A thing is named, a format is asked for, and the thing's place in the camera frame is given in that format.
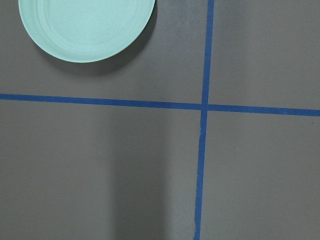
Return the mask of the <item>light green plate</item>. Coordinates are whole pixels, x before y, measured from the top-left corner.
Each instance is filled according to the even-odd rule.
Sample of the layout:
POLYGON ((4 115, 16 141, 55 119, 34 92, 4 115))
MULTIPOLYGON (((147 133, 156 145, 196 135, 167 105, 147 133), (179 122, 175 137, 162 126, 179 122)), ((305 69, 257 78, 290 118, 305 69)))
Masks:
POLYGON ((47 54, 72 63, 108 59, 131 45, 154 10, 153 0, 20 0, 23 26, 47 54))

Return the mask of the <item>brown paper table cover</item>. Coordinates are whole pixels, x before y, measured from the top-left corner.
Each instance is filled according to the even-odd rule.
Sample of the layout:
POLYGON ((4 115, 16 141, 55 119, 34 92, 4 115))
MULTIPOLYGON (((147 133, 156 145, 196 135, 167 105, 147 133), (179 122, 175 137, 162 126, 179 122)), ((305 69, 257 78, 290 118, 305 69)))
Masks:
POLYGON ((319 239, 319 1, 158 0, 84 64, 1 1, 0 237, 319 239))

